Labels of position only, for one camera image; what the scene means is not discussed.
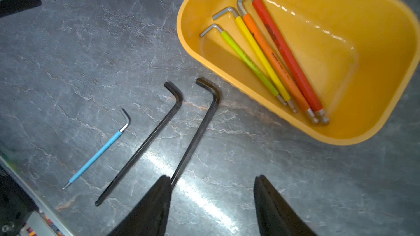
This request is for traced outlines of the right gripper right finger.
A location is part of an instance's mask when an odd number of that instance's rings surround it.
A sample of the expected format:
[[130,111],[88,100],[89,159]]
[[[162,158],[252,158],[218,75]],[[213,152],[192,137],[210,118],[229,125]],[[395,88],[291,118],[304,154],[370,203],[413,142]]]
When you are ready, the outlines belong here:
[[254,181],[254,202],[261,236],[314,236],[264,175]]

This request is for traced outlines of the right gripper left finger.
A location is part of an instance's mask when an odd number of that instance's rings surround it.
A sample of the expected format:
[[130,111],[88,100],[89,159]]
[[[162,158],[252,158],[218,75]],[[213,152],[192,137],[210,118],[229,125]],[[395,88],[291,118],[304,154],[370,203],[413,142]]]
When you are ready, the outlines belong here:
[[171,178],[161,176],[110,236],[163,236],[171,204]]

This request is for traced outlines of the long black hex key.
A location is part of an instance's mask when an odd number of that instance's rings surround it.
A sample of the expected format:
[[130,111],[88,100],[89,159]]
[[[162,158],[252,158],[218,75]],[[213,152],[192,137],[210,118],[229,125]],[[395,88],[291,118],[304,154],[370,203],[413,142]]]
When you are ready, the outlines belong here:
[[203,120],[201,121],[197,131],[195,132],[186,152],[184,153],[179,165],[177,166],[172,178],[171,178],[171,190],[173,190],[179,181],[180,177],[182,176],[183,172],[185,171],[188,163],[190,162],[192,155],[196,148],[198,147],[201,138],[203,137],[205,131],[207,130],[208,125],[210,124],[212,118],[214,117],[220,101],[221,101],[221,93],[218,88],[211,83],[209,80],[200,77],[196,79],[196,84],[201,86],[203,89],[209,91],[212,96],[213,100],[212,103],[204,116]]

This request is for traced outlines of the red hex key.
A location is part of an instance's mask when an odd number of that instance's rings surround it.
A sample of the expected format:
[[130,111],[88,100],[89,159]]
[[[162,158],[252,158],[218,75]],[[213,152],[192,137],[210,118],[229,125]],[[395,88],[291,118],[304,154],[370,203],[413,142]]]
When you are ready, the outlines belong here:
[[266,8],[262,0],[251,0],[254,9],[256,10],[258,16],[260,17],[262,23],[264,24],[266,30],[268,31],[271,39],[273,40],[275,46],[280,53],[283,61],[281,61],[286,68],[289,75],[294,80],[294,83],[298,86],[299,90],[305,97],[306,101],[310,105],[312,111],[318,119],[318,123],[327,125],[329,124],[329,118],[326,115],[324,107],[318,98],[317,94],[313,90],[311,84],[309,83],[306,75],[301,69],[299,63],[294,57],[288,43],[284,39],[280,29],[275,23],[270,12]]

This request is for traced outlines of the green hex key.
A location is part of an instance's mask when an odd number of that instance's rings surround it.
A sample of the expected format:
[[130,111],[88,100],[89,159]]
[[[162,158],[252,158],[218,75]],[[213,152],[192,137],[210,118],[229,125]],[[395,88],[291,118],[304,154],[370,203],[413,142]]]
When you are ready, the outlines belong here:
[[209,33],[210,30],[216,29],[224,39],[224,41],[238,54],[242,61],[252,70],[254,75],[265,85],[265,87],[271,92],[273,96],[280,100],[283,105],[287,105],[287,102],[283,99],[280,92],[274,86],[274,84],[268,79],[268,77],[262,72],[262,70],[250,59],[250,57],[243,51],[243,49],[236,43],[236,41],[223,30],[219,25],[212,24],[200,33],[200,37]]

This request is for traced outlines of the yellow hex key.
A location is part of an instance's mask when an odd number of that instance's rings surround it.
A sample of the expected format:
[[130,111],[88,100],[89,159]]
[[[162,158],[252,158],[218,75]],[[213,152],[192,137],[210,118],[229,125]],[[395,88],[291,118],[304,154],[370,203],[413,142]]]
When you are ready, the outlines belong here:
[[280,92],[280,95],[283,98],[283,101],[282,102],[284,103],[284,105],[286,105],[286,104],[289,105],[289,107],[291,108],[291,110],[293,111],[293,113],[297,113],[298,110],[295,108],[295,105],[292,102],[291,96],[287,92],[287,90],[284,87],[283,83],[280,81],[280,79],[277,76],[277,74],[274,71],[274,69],[271,67],[270,62],[268,61],[268,59],[266,58],[265,54],[261,50],[259,44],[257,43],[257,41],[254,39],[253,35],[249,31],[249,29],[246,26],[244,20],[238,14],[237,10],[235,8],[233,8],[233,7],[226,7],[223,10],[219,11],[218,13],[216,13],[215,15],[213,15],[212,16],[212,19],[213,20],[216,20],[217,18],[221,17],[222,15],[226,14],[227,12],[232,12],[232,14],[233,14],[233,16],[235,18],[236,25],[241,30],[241,32],[243,33],[243,35],[246,37],[246,39],[248,40],[250,46],[252,47],[252,49],[256,53],[257,57],[259,58],[261,64],[264,66],[265,70],[268,72],[271,81],[275,85],[275,88]]

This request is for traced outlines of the yellow plastic storage box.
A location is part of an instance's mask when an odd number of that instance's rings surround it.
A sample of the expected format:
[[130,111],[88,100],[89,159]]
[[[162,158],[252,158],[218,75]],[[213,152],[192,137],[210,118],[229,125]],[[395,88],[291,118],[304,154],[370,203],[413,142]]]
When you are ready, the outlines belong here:
[[212,16],[237,0],[184,0],[178,37],[184,49],[250,98],[314,139],[353,145],[385,124],[420,61],[420,21],[400,0],[262,0],[330,120],[313,124],[303,111],[282,105],[237,53],[212,29],[229,33],[258,58],[234,17]]

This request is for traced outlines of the orange hex key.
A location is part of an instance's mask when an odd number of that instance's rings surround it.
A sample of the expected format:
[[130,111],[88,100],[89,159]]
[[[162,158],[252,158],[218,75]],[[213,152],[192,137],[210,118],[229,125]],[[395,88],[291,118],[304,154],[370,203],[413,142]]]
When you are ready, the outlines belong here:
[[296,83],[294,83],[294,80],[287,72],[286,68],[284,67],[281,60],[277,57],[276,53],[272,48],[270,47],[269,43],[265,39],[265,37],[261,34],[258,26],[253,21],[250,14],[245,10],[243,6],[243,0],[237,0],[237,7],[241,14],[242,19],[244,20],[246,26],[248,27],[249,31],[253,35],[254,39],[259,44],[261,50],[265,54],[266,58],[271,64],[271,67],[276,72],[277,76],[279,77],[280,81],[283,83],[284,87],[286,88],[289,95],[295,98],[295,101],[297,101],[299,107],[306,113],[308,118],[312,121],[312,123],[317,124],[318,119],[315,116],[314,112],[312,111],[310,105],[306,101],[305,97],[299,90]]

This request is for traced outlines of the short black hex key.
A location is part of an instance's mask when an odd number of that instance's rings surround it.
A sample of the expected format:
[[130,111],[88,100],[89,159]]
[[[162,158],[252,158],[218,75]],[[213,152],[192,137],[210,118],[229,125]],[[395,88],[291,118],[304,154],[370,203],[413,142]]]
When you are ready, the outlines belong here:
[[180,89],[172,82],[165,82],[164,87],[167,90],[169,90],[171,94],[174,95],[176,99],[175,105],[160,121],[160,123],[156,126],[156,128],[152,131],[152,133],[146,138],[146,140],[137,149],[137,151],[132,155],[132,157],[128,160],[128,162],[121,169],[121,171],[115,176],[115,178],[111,181],[111,183],[107,186],[107,188],[103,191],[103,193],[98,197],[97,201],[95,202],[96,207],[99,207],[105,201],[105,199],[112,193],[112,191],[116,188],[118,183],[129,172],[129,170],[133,167],[133,165],[137,162],[137,160],[142,156],[142,154],[151,145],[153,140],[160,134],[160,132],[164,129],[164,127],[169,123],[169,121],[174,117],[177,111],[179,111],[179,109],[181,108],[181,105],[183,102],[183,95]]

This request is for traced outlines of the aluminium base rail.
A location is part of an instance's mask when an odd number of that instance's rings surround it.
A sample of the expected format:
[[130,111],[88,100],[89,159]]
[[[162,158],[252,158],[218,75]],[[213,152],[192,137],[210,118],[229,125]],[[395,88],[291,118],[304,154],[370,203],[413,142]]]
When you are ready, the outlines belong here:
[[1,235],[75,236],[1,153]]

